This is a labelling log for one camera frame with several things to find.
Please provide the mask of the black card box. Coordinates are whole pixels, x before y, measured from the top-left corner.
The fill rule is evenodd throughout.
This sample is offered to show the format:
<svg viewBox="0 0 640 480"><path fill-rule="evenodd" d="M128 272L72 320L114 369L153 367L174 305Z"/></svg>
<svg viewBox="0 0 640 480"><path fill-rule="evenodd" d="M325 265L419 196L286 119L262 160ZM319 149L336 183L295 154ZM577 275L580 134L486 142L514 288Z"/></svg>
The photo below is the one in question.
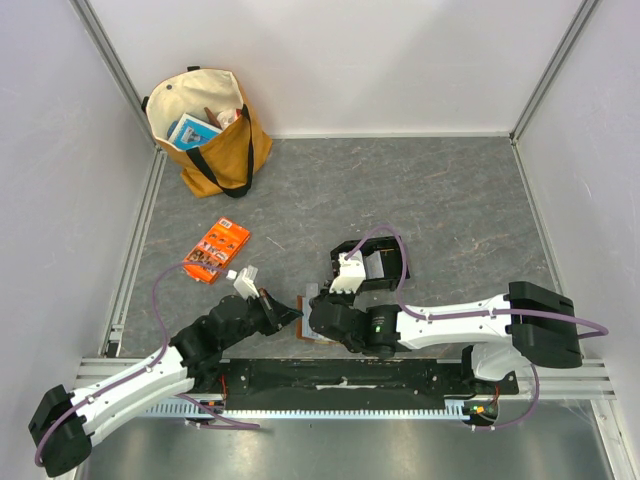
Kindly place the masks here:
<svg viewBox="0 0 640 480"><path fill-rule="evenodd" d="M354 294L376 290L395 291L402 277L403 261L401 249L398 241L393 236L374 237L366 240L358 247L357 240L349 240L341 243L330 252L333 280L328 285L330 293L334 294ZM350 281L339 277L339 259L346 254L350 257L357 251L363 255L380 253L385 276L376 280L356 280Z"/></svg>

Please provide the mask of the tan leather card holder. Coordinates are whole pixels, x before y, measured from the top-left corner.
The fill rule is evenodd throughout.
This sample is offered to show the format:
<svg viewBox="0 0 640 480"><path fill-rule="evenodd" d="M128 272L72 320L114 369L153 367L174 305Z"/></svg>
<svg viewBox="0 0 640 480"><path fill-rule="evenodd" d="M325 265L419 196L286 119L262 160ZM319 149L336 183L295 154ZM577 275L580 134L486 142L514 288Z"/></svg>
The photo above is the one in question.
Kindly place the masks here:
<svg viewBox="0 0 640 480"><path fill-rule="evenodd" d="M306 297L299 295L297 297L297 307L302 312L302 316L297 321L296 337L299 340L311 342L315 344L330 345L334 344L333 340L330 340L316 332L314 332L309 326L310 306Z"/></svg>

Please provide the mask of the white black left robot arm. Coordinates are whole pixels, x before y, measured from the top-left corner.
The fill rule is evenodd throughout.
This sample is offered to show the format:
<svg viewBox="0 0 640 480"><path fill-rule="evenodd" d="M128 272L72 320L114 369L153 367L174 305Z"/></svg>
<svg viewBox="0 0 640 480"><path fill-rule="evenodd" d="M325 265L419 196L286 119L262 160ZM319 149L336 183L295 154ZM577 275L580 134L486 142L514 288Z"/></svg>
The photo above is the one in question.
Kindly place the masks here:
<svg viewBox="0 0 640 480"><path fill-rule="evenodd" d="M225 350L256 333L273 335L301 316L264 289L247 299L228 295L132 367L89 387L47 390L28 423L34 463L50 478L75 469L95 445L159 401L215 389Z"/></svg>

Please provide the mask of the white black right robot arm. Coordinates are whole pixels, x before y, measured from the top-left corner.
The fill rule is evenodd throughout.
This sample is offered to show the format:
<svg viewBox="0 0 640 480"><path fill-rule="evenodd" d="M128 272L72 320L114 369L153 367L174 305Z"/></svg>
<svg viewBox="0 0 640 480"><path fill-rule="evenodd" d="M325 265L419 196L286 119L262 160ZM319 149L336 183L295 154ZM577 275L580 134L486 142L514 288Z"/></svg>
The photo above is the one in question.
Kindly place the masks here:
<svg viewBox="0 0 640 480"><path fill-rule="evenodd" d="M391 358L436 345L464 345L457 377L473 394L529 365L574 369L582 364L572 300L526 281L466 304L360 310L349 296L321 294L310 308L311 330L352 353Z"/></svg>

